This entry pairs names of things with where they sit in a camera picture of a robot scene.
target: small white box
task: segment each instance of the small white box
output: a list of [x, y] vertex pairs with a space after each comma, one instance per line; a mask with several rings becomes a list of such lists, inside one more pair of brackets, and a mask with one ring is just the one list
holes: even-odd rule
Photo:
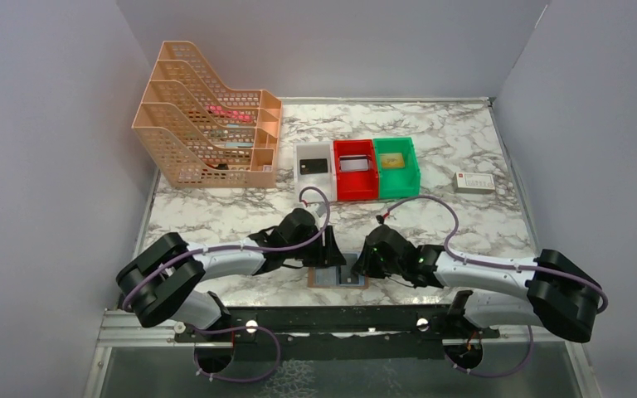
[[494, 192], [494, 176], [479, 172], [457, 172], [453, 176], [453, 185], [458, 193]]
[[[306, 159], [325, 159], [327, 172], [312, 172], [303, 174], [300, 170], [301, 161]], [[318, 143], [294, 143], [294, 191], [299, 199], [299, 192], [304, 187], [317, 187], [329, 201], [336, 201], [336, 168], [333, 160], [333, 141]], [[309, 203], [321, 202], [321, 196], [316, 191], [307, 191], [304, 200]]]

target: plastic bin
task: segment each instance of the plastic bin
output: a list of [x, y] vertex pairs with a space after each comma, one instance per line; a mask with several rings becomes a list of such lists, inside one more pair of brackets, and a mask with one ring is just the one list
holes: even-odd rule
[[[346, 156], [364, 156], [367, 158], [367, 170], [342, 171], [341, 158]], [[378, 198], [379, 171], [371, 139], [333, 141], [333, 166], [339, 201], [370, 201]]]
[[[269, 133], [256, 125], [265, 125], [264, 118], [268, 114], [259, 114], [258, 123], [238, 124], [236, 127], [219, 124], [198, 103], [192, 93], [182, 83], [176, 80], [151, 80], [143, 95], [144, 103], [168, 102], [173, 104], [185, 114], [194, 126], [204, 134], [212, 143], [245, 143], [252, 147], [267, 148], [267, 143], [277, 142], [279, 131]], [[271, 127], [279, 127], [277, 124], [269, 124]]]
[[[336, 169], [333, 166], [333, 141], [319, 143], [294, 143], [294, 190], [297, 200], [299, 192], [305, 187], [317, 187], [329, 201], [336, 201]], [[307, 167], [318, 162], [321, 169], [325, 161], [326, 172], [307, 172]], [[314, 191], [304, 194], [305, 201], [309, 203], [322, 201], [321, 196]]]
[[[380, 175], [380, 199], [418, 195], [421, 188], [421, 171], [411, 138], [375, 138], [372, 143]], [[389, 153], [399, 153], [404, 160], [404, 167], [383, 167], [382, 155]]]
[[[169, 103], [141, 103], [133, 128], [173, 187], [276, 185], [276, 140], [267, 148], [216, 146]], [[260, 141], [256, 136], [255, 143]]]
[[179, 81], [219, 124], [257, 126], [268, 133], [279, 134], [281, 103], [278, 111], [279, 116], [252, 106], [227, 107], [214, 96], [213, 92], [186, 61], [156, 62], [150, 80]]
[[186, 61], [213, 95], [227, 107], [252, 106], [280, 117], [282, 103], [267, 90], [234, 90], [223, 83], [199, 49], [190, 41], [164, 41], [158, 60]]

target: metal frame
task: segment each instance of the metal frame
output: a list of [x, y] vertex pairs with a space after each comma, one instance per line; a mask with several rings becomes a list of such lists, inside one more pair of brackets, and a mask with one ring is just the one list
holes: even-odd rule
[[[502, 136], [499, 133], [492, 101], [490, 98], [468, 98], [468, 99], [433, 99], [433, 98], [283, 98], [286, 104], [400, 104], [407, 102], [416, 103], [439, 103], [439, 102], [460, 102], [460, 103], [484, 103], [489, 107], [489, 114], [492, 118], [495, 133], [502, 148], [504, 159], [507, 162], [509, 172], [512, 174], [513, 184], [517, 190], [519, 203], [522, 207], [522, 216], [524, 224], [527, 227], [528, 234], [532, 238], [532, 242], [536, 250], [540, 250], [535, 229], [533, 227], [532, 217], [528, 211], [528, 198], [526, 197], [523, 185], [518, 178], [516, 168], [512, 159], [509, 157], [508, 149]], [[148, 193], [145, 212], [140, 225], [139, 233], [135, 241], [134, 254], [135, 258], [141, 251], [144, 243], [145, 233], [148, 228], [150, 212], [152, 210], [154, 193], [157, 190], [160, 179], [160, 172], [155, 170], [154, 177]], [[550, 334], [547, 330], [534, 328], [534, 340], [536, 342], [562, 342], [559, 337]], [[522, 327], [502, 327], [499, 329], [501, 338], [488, 340], [488, 344], [501, 344], [512, 342], [528, 341], [528, 331]], [[463, 340], [446, 339], [444, 344], [460, 343]], [[92, 361], [89, 378], [87, 379], [84, 398], [98, 398], [104, 388], [106, 373], [109, 366], [111, 352], [114, 347], [205, 347], [205, 348], [228, 348], [230, 343], [227, 342], [196, 342], [196, 343], [180, 343], [174, 341], [173, 323], [171, 321], [160, 324], [155, 328], [143, 329], [139, 326], [138, 319], [123, 311], [106, 310], [101, 323], [99, 337], [97, 339], [96, 349], [94, 351], [94, 359]], [[586, 355], [585, 349], [581, 344], [565, 342], [568, 356], [570, 357], [572, 369], [576, 375], [580, 392], [585, 397], [601, 398], [601, 393], [592, 365]]]

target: gold object in green bin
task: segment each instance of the gold object in green bin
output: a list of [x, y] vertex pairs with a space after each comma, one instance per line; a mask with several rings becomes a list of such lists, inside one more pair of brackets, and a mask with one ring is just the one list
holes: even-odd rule
[[404, 156], [401, 153], [380, 153], [382, 168], [404, 168]]

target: table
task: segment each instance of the table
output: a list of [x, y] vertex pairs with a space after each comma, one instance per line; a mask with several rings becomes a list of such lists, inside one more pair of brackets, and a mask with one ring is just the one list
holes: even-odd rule
[[[297, 201], [292, 156], [295, 142], [411, 137], [421, 168], [421, 193], [443, 198], [460, 217], [453, 248], [481, 255], [533, 255], [489, 107], [478, 103], [287, 104], [280, 135], [277, 188], [176, 189], [164, 177], [154, 193], [143, 238], [148, 247], [176, 231], [186, 241], [236, 241], [277, 225]], [[496, 192], [456, 194], [456, 171], [494, 175]], [[377, 226], [374, 216], [393, 201], [342, 202], [332, 206], [338, 246], [360, 251]], [[389, 226], [415, 245], [442, 244], [453, 228], [450, 214], [432, 201], [413, 201], [390, 216]], [[310, 289], [306, 269], [278, 269], [256, 277], [229, 276], [199, 284], [226, 306], [388, 305], [448, 303], [453, 289], [412, 289], [371, 279], [368, 289]]]

